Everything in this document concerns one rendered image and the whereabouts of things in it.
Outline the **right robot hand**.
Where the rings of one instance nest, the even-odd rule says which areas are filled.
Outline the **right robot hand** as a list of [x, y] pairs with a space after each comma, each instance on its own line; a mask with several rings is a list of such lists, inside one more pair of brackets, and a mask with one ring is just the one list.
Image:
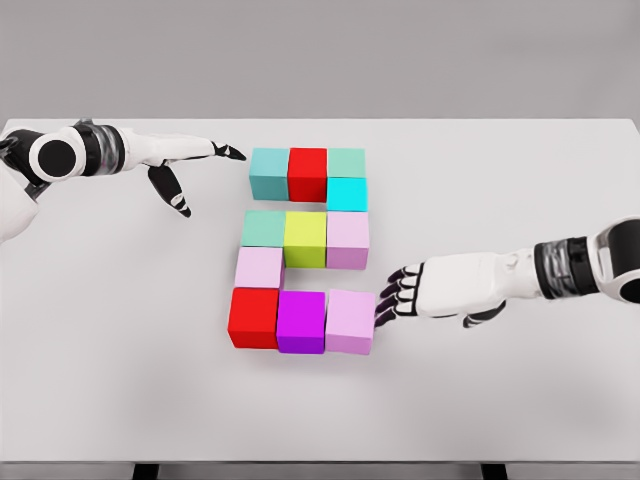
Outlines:
[[497, 286], [497, 256], [490, 253], [431, 257], [393, 272], [375, 308], [375, 327], [401, 317], [461, 316], [471, 328], [506, 307]]

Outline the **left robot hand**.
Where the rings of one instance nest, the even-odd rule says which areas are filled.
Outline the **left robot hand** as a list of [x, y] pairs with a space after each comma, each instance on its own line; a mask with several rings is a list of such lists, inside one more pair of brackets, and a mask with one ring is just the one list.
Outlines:
[[212, 140], [196, 136], [152, 137], [152, 155], [144, 164], [147, 176], [160, 198], [183, 217], [192, 214], [183, 189], [170, 164], [176, 161], [221, 157], [245, 161], [247, 157], [233, 146], [217, 144]]

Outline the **light teal block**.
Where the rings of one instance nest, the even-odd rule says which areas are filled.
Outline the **light teal block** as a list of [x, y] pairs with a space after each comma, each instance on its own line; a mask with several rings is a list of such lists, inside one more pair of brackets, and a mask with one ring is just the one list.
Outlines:
[[249, 181], [255, 200], [288, 201], [289, 150], [286, 148], [254, 148]]

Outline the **sea green block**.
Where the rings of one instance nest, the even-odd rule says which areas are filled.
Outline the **sea green block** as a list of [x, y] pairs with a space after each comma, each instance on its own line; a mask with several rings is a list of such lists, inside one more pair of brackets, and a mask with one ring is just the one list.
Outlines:
[[327, 176], [331, 178], [365, 178], [366, 155], [361, 148], [329, 148]]
[[286, 213], [279, 210], [247, 210], [240, 244], [243, 247], [284, 247]]

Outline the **cyan block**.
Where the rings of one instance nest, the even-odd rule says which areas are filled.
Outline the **cyan block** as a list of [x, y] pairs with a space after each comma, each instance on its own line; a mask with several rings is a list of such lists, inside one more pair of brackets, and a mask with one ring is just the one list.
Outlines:
[[326, 206], [328, 211], [368, 211], [367, 180], [365, 178], [329, 178]]

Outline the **red block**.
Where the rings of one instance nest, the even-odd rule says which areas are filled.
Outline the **red block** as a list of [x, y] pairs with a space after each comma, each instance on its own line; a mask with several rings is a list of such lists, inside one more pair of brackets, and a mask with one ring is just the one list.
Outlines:
[[287, 181], [290, 201], [325, 203], [327, 198], [327, 149], [291, 148]]
[[277, 350], [279, 290], [235, 288], [227, 332], [235, 348]]

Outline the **purple block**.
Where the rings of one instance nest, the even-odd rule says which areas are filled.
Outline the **purple block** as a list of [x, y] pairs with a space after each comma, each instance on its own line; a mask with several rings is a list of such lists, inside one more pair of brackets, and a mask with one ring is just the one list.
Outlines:
[[324, 353], [325, 305], [324, 292], [291, 290], [280, 292], [276, 339], [281, 353]]

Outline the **yellow-green block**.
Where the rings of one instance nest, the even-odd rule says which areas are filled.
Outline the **yellow-green block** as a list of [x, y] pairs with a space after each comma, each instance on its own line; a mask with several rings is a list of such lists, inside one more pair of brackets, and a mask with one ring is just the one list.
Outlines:
[[325, 212], [287, 211], [284, 260], [287, 268], [325, 268], [327, 248]]

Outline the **pale pink block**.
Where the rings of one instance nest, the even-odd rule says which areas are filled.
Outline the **pale pink block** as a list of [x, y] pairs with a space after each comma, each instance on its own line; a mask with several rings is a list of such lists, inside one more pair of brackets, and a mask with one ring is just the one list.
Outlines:
[[283, 249], [275, 247], [241, 247], [239, 249], [235, 287], [280, 289], [284, 284]]

